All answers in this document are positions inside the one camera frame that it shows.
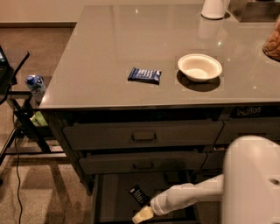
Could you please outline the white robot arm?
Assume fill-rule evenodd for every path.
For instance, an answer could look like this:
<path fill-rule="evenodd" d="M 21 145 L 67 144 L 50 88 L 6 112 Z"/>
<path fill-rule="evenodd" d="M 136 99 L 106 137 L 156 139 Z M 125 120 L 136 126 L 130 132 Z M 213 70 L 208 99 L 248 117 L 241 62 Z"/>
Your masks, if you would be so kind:
<path fill-rule="evenodd" d="M 132 221 L 202 201 L 221 202 L 221 224 L 280 224 L 280 145 L 260 136 L 241 136 L 227 148 L 223 173 L 196 185 L 174 185 L 151 199 Z"/>

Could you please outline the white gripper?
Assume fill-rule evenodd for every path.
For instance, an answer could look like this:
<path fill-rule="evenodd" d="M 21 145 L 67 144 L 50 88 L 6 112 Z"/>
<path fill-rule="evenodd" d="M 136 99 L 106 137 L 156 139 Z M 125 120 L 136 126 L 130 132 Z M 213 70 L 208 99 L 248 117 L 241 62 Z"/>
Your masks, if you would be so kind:
<path fill-rule="evenodd" d="M 134 224 L 140 224 L 156 215 L 164 215 L 179 209 L 179 188 L 173 186 L 151 199 L 150 206 L 144 206 L 136 213 L 132 221 Z"/>

